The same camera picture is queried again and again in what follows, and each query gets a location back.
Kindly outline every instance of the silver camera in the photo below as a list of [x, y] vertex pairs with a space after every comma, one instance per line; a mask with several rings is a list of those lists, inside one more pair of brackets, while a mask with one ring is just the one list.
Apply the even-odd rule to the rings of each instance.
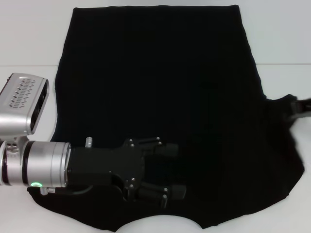
[[0, 185], [66, 187], [70, 144], [29, 141], [49, 95], [49, 81], [13, 73], [0, 93]]

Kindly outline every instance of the black t-shirt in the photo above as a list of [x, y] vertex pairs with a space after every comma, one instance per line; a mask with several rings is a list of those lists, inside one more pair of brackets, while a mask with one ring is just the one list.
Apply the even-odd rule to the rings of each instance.
[[187, 185], [167, 209], [111, 186], [74, 197], [29, 188], [96, 228], [161, 214], [217, 225], [286, 198], [304, 171], [284, 122], [295, 97], [263, 94], [238, 6], [75, 8], [55, 90], [53, 141], [115, 148], [160, 136], [180, 148], [173, 163], [146, 161], [148, 182]]

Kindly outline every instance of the green led light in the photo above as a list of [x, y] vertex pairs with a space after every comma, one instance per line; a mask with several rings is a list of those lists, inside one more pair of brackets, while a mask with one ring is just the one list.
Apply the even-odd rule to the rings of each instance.
[[39, 182], [33, 182], [33, 183], [31, 183], [31, 186], [32, 187], [42, 187], [43, 185], [42, 184], [40, 184]]

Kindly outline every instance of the white table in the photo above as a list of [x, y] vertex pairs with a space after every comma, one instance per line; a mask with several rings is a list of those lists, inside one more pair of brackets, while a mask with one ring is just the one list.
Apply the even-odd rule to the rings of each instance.
[[[265, 94], [311, 97], [309, 0], [0, 0], [0, 86], [13, 72], [53, 83], [74, 7], [110, 5], [233, 5], [241, 9]], [[50, 140], [56, 124], [53, 85], [33, 140]], [[253, 215], [202, 230], [175, 216], [127, 224], [118, 233], [309, 233], [311, 232], [311, 119], [292, 129], [306, 172], [285, 200]], [[37, 205], [25, 187], [0, 187], [1, 233], [94, 233], [100, 230]]]

